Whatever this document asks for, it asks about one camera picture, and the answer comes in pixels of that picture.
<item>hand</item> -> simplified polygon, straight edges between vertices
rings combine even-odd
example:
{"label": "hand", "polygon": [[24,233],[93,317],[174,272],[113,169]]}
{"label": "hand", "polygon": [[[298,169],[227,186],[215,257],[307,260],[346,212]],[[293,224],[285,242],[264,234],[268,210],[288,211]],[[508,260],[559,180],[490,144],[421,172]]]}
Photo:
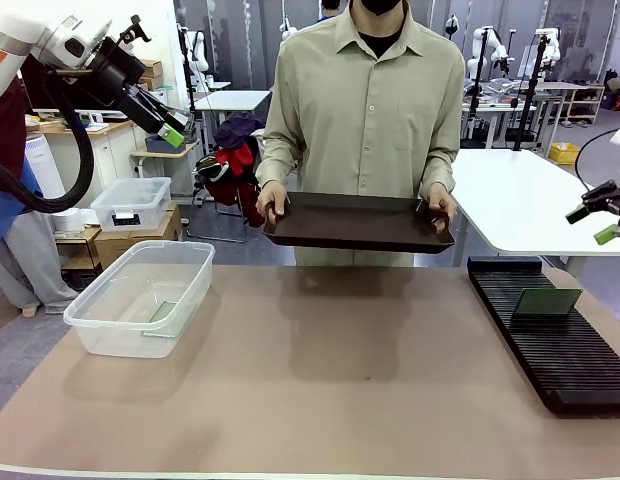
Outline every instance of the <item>hand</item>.
{"label": "hand", "polygon": [[[430,202],[430,210],[433,212],[445,212],[450,217],[450,224],[457,215],[457,204],[452,200],[452,197],[448,193],[446,187],[442,183],[435,182],[428,190],[428,199]],[[434,223],[437,229],[437,234],[442,233],[446,228],[446,222],[444,220],[437,220]]]}
{"label": "hand", "polygon": [[[282,183],[276,180],[270,180],[263,186],[259,199],[257,200],[257,211],[263,218],[269,220],[270,223],[277,223],[277,217],[283,216],[285,212],[286,199],[288,192]],[[274,204],[268,212],[268,204]]]}

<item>yellow crate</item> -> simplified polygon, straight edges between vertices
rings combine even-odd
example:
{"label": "yellow crate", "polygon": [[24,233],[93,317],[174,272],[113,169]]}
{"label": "yellow crate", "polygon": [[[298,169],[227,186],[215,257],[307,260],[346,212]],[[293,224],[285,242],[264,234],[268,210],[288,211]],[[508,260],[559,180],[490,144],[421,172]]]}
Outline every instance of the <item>yellow crate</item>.
{"label": "yellow crate", "polygon": [[559,165],[574,165],[580,151],[581,148],[572,143],[553,143],[550,147],[550,160]]}

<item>black undershirt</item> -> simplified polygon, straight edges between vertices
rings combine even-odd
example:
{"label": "black undershirt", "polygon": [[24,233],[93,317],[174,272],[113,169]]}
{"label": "black undershirt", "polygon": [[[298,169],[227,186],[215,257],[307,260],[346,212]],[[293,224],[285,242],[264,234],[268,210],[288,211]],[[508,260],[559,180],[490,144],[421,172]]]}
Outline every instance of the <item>black undershirt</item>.
{"label": "black undershirt", "polygon": [[389,37],[371,37],[370,35],[366,35],[361,32],[359,32],[359,36],[361,36],[361,40],[366,42],[368,47],[370,47],[370,50],[374,52],[377,58],[381,58],[392,45],[397,43],[401,37],[401,30],[402,29],[399,29],[397,33],[393,33]]}

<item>man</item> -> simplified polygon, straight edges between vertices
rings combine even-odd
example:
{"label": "man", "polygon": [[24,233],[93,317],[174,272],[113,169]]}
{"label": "man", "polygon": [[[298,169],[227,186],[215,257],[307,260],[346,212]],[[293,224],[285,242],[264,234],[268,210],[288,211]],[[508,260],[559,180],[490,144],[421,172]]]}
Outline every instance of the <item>man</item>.
{"label": "man", "polygon": [[339,15],[339,7],[341,6],[341,0],[321,0],[321,19],[319,22],[328,20],[329,18]]}
{"label": "man", "polygon": [[[320,192],[416,197],[452,219],[464,61],[412,20],[407,1],[351,0],[281,47],[257,208],[282,215],[284,182]],[[443,222],[437,223],[443,230]],[[295,249],[298,265],[412,266],[407,254]]]}
{"label": "man", "polygon": [[[0,97],[0,164],[30,190],[39,185],[24,160],[26,96],[16,77]],[[59,255],[47,216],[25,209],[0,185],[0,288],[25,317],[39,305],[61,314],[77,293],[61,278]]]}

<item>man's right hand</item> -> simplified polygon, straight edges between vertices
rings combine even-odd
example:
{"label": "man's right hand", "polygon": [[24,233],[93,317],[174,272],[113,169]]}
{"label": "man's right hand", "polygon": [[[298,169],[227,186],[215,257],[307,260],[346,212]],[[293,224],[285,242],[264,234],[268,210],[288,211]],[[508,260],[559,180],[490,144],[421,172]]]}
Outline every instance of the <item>man's right hand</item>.
{"label": "man's right hand", "polygon": [[[257,210],[270,223],[277,223],[277,217],[283,216],[285,212],[287,198],[288,192],[286,192],[286,187],[276,180],[270,180],[263,186],[259,194]],[[269,210],[266,208],[268,204],[272,206]]]}

